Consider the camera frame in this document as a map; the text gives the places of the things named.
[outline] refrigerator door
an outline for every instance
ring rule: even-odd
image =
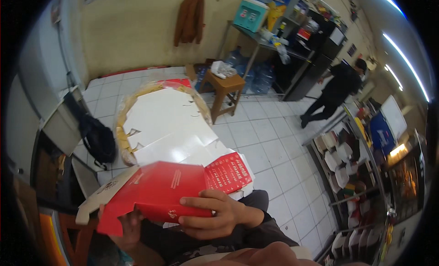
[[[283,101],[299,101],[304,98],[331,63],[331,58],[323,54],[319,55],[300,78],[293,78],[293,82],[285,93]]]

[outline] black pants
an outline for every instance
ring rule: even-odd
[[[320,96],[304,113],[308,117],[308,121],[323,120],[330,118],[339,105],[332,104],[327,98]],[[316,110],[325,107],[321,113],[312,115]]]
[[[268,209],[268,193],[263,190],[254,190],[247,197],[240,199],[239,202],[266,212]],[[200,241],[181,231],[163,229],[161,226],[145,219],[142,221],[140,241],[158,252],[168,262],[177,255],[207,245],[239,245],[242,241],[242,233],[242,225],[237,225],[230,236]]]

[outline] jacket hanging on wall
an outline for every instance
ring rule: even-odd
[[[204,0],[184,0],[175,26],[174,46],[178,43],[200,44],[203,35]]]

